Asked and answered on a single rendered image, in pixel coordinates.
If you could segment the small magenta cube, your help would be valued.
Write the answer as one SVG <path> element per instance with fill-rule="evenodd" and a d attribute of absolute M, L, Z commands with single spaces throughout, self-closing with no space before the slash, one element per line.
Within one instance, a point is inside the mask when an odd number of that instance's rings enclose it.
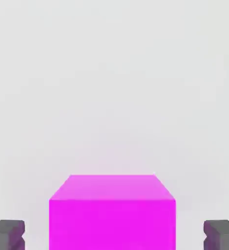
<path fill-rule="evenodd" d="M 176 250 L 176 201 L 155 175 L 71 175 L 49 200 L 49 250 Z"/>

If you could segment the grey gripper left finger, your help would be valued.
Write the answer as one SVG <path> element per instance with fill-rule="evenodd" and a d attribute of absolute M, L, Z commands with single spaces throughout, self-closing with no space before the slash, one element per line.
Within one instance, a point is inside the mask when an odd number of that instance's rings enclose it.
<path fill-rule="evenodd" d="M 25 250 L 25 222 L 0 220 L 0 250 Z"/>

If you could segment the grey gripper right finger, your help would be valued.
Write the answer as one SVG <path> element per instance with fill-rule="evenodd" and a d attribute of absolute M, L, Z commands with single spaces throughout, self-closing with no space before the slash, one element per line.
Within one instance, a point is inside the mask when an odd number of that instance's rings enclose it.
<path fill-rule="evenodd" d="M 204 250 L 229 250 L 229 220 L 206 220 L 204 233 Z"/>

